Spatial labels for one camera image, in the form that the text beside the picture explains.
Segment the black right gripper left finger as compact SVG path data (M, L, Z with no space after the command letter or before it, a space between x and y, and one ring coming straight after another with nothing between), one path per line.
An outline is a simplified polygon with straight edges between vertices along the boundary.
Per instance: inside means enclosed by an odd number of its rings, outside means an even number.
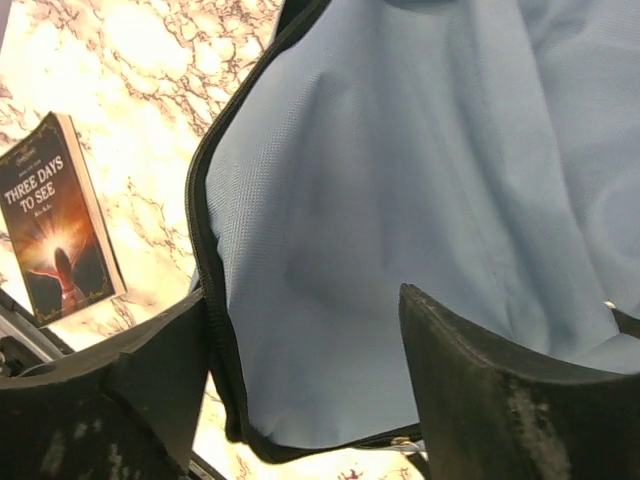
M208 372L196 291L1 382L4 479L185 479Z

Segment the blue student backpack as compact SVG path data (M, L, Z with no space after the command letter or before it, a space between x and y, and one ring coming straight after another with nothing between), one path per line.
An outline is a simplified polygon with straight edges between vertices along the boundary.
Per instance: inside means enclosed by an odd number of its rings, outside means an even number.
M281 463L415 435L417 286L632 374L635 1L286 1L187 182L226 434Z

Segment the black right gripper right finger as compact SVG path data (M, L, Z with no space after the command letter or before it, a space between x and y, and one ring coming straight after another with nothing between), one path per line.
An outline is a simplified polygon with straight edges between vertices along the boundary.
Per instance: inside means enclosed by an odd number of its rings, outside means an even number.
M537 353L400 290L431 479L635 479L639 378Z

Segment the dark red notebook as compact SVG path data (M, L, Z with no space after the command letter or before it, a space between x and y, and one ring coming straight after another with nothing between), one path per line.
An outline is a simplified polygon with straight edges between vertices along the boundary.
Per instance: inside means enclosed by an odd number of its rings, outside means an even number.
M125 293L70 116L47 114L2 155L1 211L36 326Z

